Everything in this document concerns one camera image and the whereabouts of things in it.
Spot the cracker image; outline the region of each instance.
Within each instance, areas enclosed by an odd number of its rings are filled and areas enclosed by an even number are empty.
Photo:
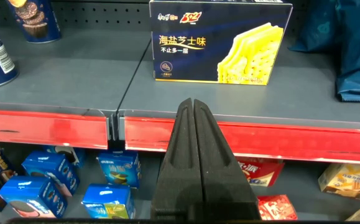
[[[283,28],[266,23],[237,35],[218,64],[218,82],[266,85],[283,34]]]

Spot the store shelf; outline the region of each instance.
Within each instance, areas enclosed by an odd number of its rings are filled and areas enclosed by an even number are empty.
[[[149,47],[119,109],[119,138],[165,151],[177,107],[191,97],[210,107],[237,156],[360,163],[360,103],[335,97],[329,56],[291,52],[291,43],[267,86],[156,82]]]
[[[87,161],[83,168],[78,169],[80,184],[73,197],[67,197],[68,207],[65,210],[64,218],[89,218],[87,211],[81,204],[87,187],[90,184],[106,184],[105,176],[96,160],[97,153],[87,153]],[[15,160],[23,161],[24,155],[14,155]],[[136,218],[150,218],[150,202],[152,200],[157,176],[160,168],[160,155],[140,154],[141,162],[141,185],[140,189],[132,190],[134,203],[136,205]],[[19,217],[19,215],[7,205],[0,213],[0,223],[8,219]]]
[[[107,148],[106,118],[116,115],[150,34],[107,29],[62,34],[56,42],[30,44],[17,27],[0,28],[20,71],[0,87],[0,141]]]

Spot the gray shelf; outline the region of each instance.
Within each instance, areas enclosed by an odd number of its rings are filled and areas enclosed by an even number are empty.
[[[23,145],[22,154],[15,153],[15,150],[8,155],[11,161],[21,163],[30,151],[37,149],[38,146]],[[105,176],[96,160],[97,153],[90,150],[87,153],[87,160],[84,167],[78,169],[80,184],[76,193],[72,197],[67,197],[68,207],[64,213],[64,218],[89,218],[87,211],[81,204],[87,187],[90,184],[106,184]],[[132,189],[134,203],[136,205],[136,218],[148,219],[150,218],[150,202],[152,200],[157,176],[159,174],[161,154],[140,153],[141,162],[141,185],[139,189]],[[0,213],[0,223],[5,222],[10,218],[17,218],[19,215],[7,205]]]
[[[204,101],[219,121],[360,129],[360,103],[335,97],[332,59],[292,52],[292,43],[285,37],[267,86],[157,82],[149,46],[119,115],[174,118],[180,102],[191,97]],[[119,137],[124,138],[122,123]]]

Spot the metal shelf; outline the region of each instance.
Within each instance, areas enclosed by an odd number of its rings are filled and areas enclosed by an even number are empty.
[[[267,86],[156,82],[149,47],[119,109],[119,138],[165,151],[177,106],[191,97],[210,107],[237,156],[360,163],[360,103],[335,97],[329,56],[291,52],[291,43]]]

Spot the cookie package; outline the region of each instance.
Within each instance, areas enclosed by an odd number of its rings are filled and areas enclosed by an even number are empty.
[[[80,183],[74,167],[63,154],[34,151],[22,166],[31,177],[50,177],[65,196],[72,196]]]
[[[61,218],[67,201],[47,177],[11,178],[0,196],[24,218]]]
[[[151,0],[158,81],[268,84],[293,6],[281,0]]]

